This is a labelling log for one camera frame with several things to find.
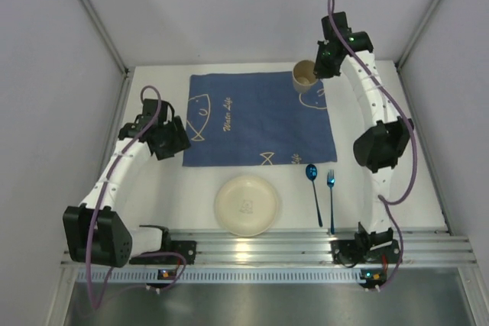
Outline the beige cup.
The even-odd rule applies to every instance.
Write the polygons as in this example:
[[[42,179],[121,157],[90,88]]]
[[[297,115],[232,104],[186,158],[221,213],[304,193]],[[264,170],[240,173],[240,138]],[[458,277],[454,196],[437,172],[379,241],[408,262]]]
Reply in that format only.
[[[312,60],[301,60],[294,65],[292,70],[293,87],[298,93],[308,92],[318,82],[314,67],[315,62]]]

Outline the blue cloth placemat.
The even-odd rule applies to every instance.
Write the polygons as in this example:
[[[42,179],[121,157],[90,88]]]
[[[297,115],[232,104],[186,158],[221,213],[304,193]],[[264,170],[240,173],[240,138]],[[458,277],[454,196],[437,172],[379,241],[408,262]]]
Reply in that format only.
[[[323,84],[298,93],[290,72],[192,75],[186,132],[186,167],[337,160]]]

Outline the cream round plate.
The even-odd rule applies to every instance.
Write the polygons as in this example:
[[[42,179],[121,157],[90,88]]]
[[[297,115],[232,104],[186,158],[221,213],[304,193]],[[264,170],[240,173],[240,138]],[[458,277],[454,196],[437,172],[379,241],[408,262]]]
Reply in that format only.
[[[266,179],[243,175],[230,179],[214,201],[219,225],[239,237],[255,237],[268,231],[276,221],[281,199]]]

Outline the blue metal fork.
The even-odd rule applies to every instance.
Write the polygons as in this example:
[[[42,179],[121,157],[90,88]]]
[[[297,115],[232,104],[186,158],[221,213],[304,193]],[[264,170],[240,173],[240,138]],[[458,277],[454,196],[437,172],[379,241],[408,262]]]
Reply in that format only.
[[[334,220],[334,203],[333,203],[333,188],[335,185],[335,173],[333,169],[330,169],[327,173],[327,186],[329,187],[330,194],[330,233],[335,234],[335,220]]]

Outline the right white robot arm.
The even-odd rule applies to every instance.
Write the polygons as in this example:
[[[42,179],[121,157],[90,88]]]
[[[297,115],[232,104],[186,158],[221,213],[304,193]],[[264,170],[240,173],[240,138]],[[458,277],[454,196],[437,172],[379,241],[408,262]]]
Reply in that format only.
[[[344,12],[322,19],[324,39],[318,43],[314,74],[318,79],[344,76],[360,106],[364,132],[353,143],[356,163],[364,172],[364,205],[352,240],[334,243],[334,261],[354,266],[386,257],[397,261],[399,246],[386,203],[393,172],[413,132],[396,103],[386,95],[368,34],[354,32]]]

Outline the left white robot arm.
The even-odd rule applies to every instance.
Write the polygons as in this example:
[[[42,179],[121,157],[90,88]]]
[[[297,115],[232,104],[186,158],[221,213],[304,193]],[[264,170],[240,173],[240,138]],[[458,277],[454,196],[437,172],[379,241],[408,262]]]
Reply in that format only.
[[[145,253],[167,255],[171,249],[168,228],[152,224],[130,227],[121,213],[146,162],[172,158],[190,146],[173,106],[144,99],[142,112],[120,129],[111,159],[91,192],[63,213],[71,260],[121,268]]]

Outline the dark blue spoon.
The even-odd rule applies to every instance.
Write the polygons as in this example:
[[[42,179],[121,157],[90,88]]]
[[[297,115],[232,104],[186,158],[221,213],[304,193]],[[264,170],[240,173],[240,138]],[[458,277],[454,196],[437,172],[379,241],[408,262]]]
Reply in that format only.
[[[323,221],[322,221],[322,215],[321,215],[321,211],[320,211],[320,207],[319,207],[319,200],[318,200],[317,191],[316,191],[316,184],[315,184],[315,180],[316,180],[317,175],[318,175],[318,170],[317,170],[316,165],[314,165],[312,163],[308,164],[305,168],[305,173],[306,173],[307,179],[312,183],[318,225],[322,228],[323,227]]]

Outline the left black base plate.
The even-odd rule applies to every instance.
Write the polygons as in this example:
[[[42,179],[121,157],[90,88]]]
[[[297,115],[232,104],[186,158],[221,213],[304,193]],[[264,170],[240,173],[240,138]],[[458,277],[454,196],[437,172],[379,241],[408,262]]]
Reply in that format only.
[[[193,265],[196,258],[197,242],[194,240],[173,240],[169,252],[178,253],[186,260],[187,265]],[[158,255],[155,257],[133,257],[129,260],[131,265],[177,265],[183,261],[179,257]]]

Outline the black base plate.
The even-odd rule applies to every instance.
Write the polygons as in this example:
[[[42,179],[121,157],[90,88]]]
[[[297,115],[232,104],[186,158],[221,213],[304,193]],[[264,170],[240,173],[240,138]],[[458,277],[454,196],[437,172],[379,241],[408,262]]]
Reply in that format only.
[[[197,242],[194,240],[173,240],[169,252],[178,253],[186,260],[187,265],[193,265],[196,258]],[[177,265],[183,261],[179,257],[158,255],[155,257],[133,257],[129,260],[131,265]]]
[[[331,242],[333,263],[348,268],[360,264],[395,264],[400,257],[398,241],[386,247],[366,250],[355,243],[354,240],[334,240]]]

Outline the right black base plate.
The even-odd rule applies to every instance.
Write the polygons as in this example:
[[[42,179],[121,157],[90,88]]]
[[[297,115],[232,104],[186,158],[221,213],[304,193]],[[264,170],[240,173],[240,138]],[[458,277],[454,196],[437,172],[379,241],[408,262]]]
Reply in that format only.
[[[386,247],[366,250],[355,243],[354,240],[334,240],[331,242],[333,263],[348,268],[360,264],[395,264],[400,257],[398,241]]]

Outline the aluminium frame rail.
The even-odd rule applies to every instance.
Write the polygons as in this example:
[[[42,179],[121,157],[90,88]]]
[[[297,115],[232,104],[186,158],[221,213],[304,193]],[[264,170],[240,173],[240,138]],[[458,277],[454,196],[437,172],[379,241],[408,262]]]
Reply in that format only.
[[[330,235],[325,230],[271,230],[256,237],[237,237],[218,230],[173,231],[174,240],[196,242],[196,266],[333,266],[332,243],[350,240],[352,233]],[[477,264],[465,236],[439,231],[403,233],[405,267],[456,267]]]

